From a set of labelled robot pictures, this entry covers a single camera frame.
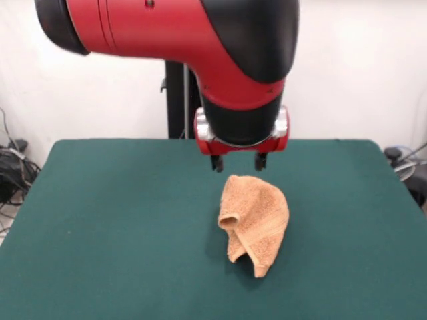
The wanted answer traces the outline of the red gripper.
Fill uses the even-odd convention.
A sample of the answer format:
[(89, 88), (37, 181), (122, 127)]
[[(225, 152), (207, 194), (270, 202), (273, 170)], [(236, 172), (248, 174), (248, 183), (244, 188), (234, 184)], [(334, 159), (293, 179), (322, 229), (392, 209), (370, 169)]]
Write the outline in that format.
[(285, 105), (280, 106), (270, 135), (263, 141), (248, 146), (232, 145), (221, 141), (214, 135), (203, 107), (199, 107), (195, 112), (195, 140), (202, 154), (211, 155), (212, 170), (216, 172), (223, 171), (222, 155), (238, 151), (257, 151), (254, 159), (255, 169), (256, 171), (264, 170), (267, 153), (283, 151), (288, 143), (289, 134), (290, 118)]

